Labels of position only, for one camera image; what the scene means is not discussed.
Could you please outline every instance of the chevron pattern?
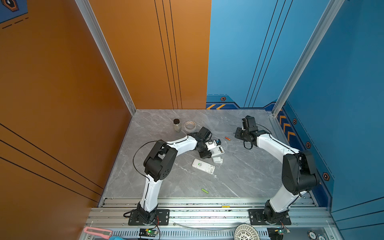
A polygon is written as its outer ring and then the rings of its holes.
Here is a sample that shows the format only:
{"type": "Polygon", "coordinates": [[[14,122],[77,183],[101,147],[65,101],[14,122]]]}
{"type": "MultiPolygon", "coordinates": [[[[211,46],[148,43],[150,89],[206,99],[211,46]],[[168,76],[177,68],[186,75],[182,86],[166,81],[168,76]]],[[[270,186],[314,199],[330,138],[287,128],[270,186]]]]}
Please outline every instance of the chevron pattern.
{"type": "Polygon", "coordinates": [[[277,120],[280,123],[280,126],[285,134],[285,137],[287,138],[290,146],[297,148],[299,150],[304,150],[304,146],[301,144],[301,141],[298,138],[298,135],[295,131],[295,129],[292,127],[292,122],[287,118],[284,110],[280,110],[279,114],[277,115],[277,120]]]}

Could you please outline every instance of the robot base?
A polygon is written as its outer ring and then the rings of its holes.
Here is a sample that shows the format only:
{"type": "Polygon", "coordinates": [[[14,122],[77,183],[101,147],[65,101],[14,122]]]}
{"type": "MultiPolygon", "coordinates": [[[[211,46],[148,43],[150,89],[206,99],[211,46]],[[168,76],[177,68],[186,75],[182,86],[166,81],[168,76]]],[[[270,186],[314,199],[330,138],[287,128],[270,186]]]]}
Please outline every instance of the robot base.
{"type": "Polygon", "coordinates": [[[157,217],[159,217],[159,226],[165,226],[169,223],[169,209],[156,209],[155,211],[155,219],[153,221],[144,219],[144,217],[139,213],[137,209],[131,212],[129,216],[128,225],[130,226],[145,226],[145,225],[154,225],[157,223],[157,217]]]}
{"type": "MultiPolygon", "coordinates": [[[[268,223],[266,221],[264,209],[249,209],[248,214],[251,225],[274,225],[274,223],[268,223]]],[[[292,224],[287,211],[282,215],[281,220],[284,225],[292,224]]]]}

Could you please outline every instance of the gray marble surface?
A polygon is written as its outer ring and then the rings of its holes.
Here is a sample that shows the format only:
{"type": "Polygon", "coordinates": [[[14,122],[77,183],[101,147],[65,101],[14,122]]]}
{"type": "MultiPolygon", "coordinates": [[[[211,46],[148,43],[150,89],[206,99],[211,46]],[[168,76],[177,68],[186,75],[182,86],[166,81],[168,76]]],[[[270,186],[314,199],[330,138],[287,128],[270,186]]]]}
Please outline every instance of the gray marble surface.
{"type": "MultiPolygon", "coordinates": [[[[204,161],[216,166],[213,175],[192,167],[197,151],[189,151],[175,160],[174,166],[164,179],[159,197],[252,197],[270,198],[282,185],[282,164],[272,155],[258,147],[247,150],[243,142],[234,137],[237,127],[242,126],[242,118],[254,116],[256,123],[264,125],[279,140],[286,143],[276,120],[264,110],[137,110],[131,120],[125,140],[116,159],[107,186],[105,197],[141,198],[145,178],[139,175],[132,165],[132,157],[137,149],[148,141],[163,139],[174,141],[187,132],[173,130],[173,119],[179,118],[197,123],[197,131],[202,126],[212,132],[212,139],[220,139],[225,154],[223,164],[215,164],[212,158],[204,161]]],[[[135,166],[144,173],[143,161],[154,143],[144,146],[135,157],[135,166]]]]}

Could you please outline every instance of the black cable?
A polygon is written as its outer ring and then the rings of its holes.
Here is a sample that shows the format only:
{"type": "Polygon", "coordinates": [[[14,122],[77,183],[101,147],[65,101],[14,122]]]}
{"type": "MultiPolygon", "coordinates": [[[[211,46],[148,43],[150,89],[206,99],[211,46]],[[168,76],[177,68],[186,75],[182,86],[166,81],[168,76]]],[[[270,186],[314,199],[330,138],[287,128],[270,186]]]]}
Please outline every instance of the black cable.
{"type": "Polygon", "coordinates": [[[126,213],[124,213],[122,216],[123,216],[123,217],[129,217],[129,216],[126,216],[126,214],[130,214],[132,211],[133,211],[133,210],[131,210],[131,211],[129,211],[129,212],[126,212],[126,213]]]}
{"type": "Polygon", "coordinates": [[[212,133],[211,133],[211,136],[210,136],[209,139],[208,139],[208,143],[209,143],[209,144],[212,144],[212,143],[213,143],[213,141],[211,140],[211,138],[212,138],[212,133]]]}
{"type": "Polygon", "coordinates": [[[157,142],[157,141],[150,141],[150,142],[146,142],[144,143],[141,147],[139,147],[139,149],[135,152],[135,154],[133,155],[133,158],[132,158],[132,164],[133,164],[133,167],[135,168],[136,172],[138,172],[140,175],[142,175],[143,177],[145,177],[146,179],[148,179],[149,181],[149,178],[147,176],[145,176],[144,174],[142,174],[141,172],[139,172],[139,170],[136,168],[135,166],[135,156],[137,154],[137,152],[142,148],[144,147],[145,145],[147,145],[148,143],[151,143],[151,142],[157,142]]]}
{"type": "Polygon", "coordinates": [[[244,148],[245,148],[245,149],[248,149],[248,150],[251,150],[251,149],[253,148],[253,144],[252,144],[252,143],[251,143],[251,148],[246,148],[246,147],[245,147],[245,141],[243,141],[243,145],[244,145],[244,148]]]}
{"type": "Polygon", "coordinates": [[[155,225],[156,225],[156,222],[154,222],[154,220],[156,220],[157,219],[157,223],[159,223],[159,216],[156,216],[156,218],[154,218],[153,220],[152,220],[152,223],[154,223],[155,225]]]}
{"type": "MultiPolygon", "coordinates": [[[[142,174],[141,172],[139,172],[139,170],[136,168],[135,166],[135,156],[137,154],[137,152],[142,148],[144,147],[145,145],[147,145],[148,143],[151,143],[151,142],[162,142],[162,141],[159,141],[159,140],[156,140],[156,141],[150,141],[150,142],[146,142],[144,143],[141,147],[139,147],[139,149],[135,152],[135,154],[133,155],[133,158],[132,158],[132,164],[133,164],[133,167],[135,168],[136,172],[138,172],[140,175],[144,176],[146,179],[148,179],[148,184],[150,182],[149,178],[147,176],[145,176],[144,174],[142,174]]],[[[147,194],[148,194],[148,188],[149,186],[147,187],[147,192],[145,193],[145,198],[147,198],[147,194]]]]}
{"type": "Polygon", "coordinates": [[[291,202],[290,205],[288,205],[288,207],[290,207],[298,198],[299,196],[297,196],[297,198],[293,202],[291,202]]]}
{"type": "Polygon", "coordinates": [[[161,238],[160,228],[156,223],[155,223],[155,225],[157,226],[157,229],[159,230],[159,240],[160,240],[160,238],[161,238]]]}
{"type": "Polygon", "coordinates": [[[268,128],[266,128],[266,127],[264,127],[263,125],[258,124],[258,123],[256,123],[256,125],[259,125],[259,126],[262,126],[263,128],[265,128],[265,129],[269,132],[269,136],[271,136],[271,131],[270,131],[268,128]]]}

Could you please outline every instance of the orange stripe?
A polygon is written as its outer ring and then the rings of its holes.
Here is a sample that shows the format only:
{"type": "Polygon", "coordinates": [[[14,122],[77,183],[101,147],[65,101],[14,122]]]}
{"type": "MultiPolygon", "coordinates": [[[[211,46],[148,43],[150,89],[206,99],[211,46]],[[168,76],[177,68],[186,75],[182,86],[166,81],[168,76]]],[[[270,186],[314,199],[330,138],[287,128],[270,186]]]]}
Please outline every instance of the orange stripe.
{"type": "Polygon", "coordinates": [[[211,107],[215,106],[216,104],[212,104],[211,106],[207,107],[207,109],[211,109],[211,107]]]}
{"type": "Polygon", "coordinates": [[[221,105],[220,107],[218,107],[218,108],[216,108],[216,109],[220,109],[220,108],[222,108],[222,107],[224,107],[224,106],[225,106],[225,104],[221,105]]]}
{"type": "Polygon", "coordinates": [[[284,125],[283,132],[285,132],[285,127],[290,127],[291,126],[288,123],[284,123],[283,125],[284,125]]]}
{"type": "Polygon", "coordinates": [[[289,132],[289,131],[288,131],[288,142],[289,142],[289,136],[290,136],[290,135],[294,135],[294,136],[296,136],[296,134],[295,134],[294,132],[289,132]]]}
{"type": "Polygon", "coordinates": [[[286,116],[283,116],[283,115],[280,116],[280,125],[281,125],[281,119],[282,119],[282,118],[285,118],[285,119],[286,119],[286,116]]]}

